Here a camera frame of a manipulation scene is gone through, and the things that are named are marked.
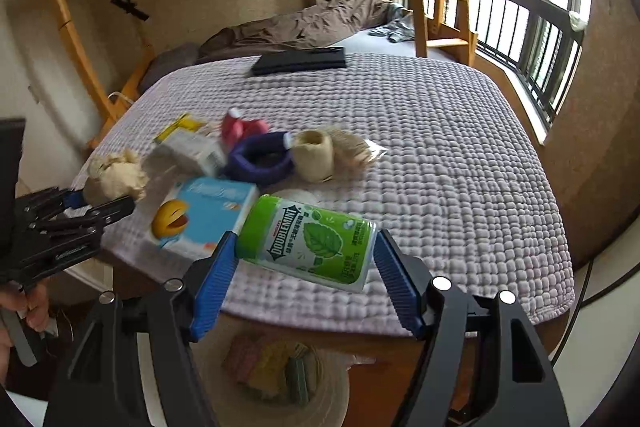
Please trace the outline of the person's left hand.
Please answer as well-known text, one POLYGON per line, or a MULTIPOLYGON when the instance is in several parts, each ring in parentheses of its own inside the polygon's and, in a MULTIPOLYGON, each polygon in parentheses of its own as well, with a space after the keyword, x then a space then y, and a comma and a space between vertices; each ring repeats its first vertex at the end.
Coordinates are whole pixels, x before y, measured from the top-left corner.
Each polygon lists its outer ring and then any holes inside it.
MULTIPOLYGON (((38 283, 27 293, 22 293, 13 285, 2 285, 1 308, 23 314, 27 325, 38 333, 43 332, 49 324, 49 297, 43 283, 38 283)), ((4 385, 13 347, 13 341, 4 326, 1 326, 0 343, 1 384, 4 385)))

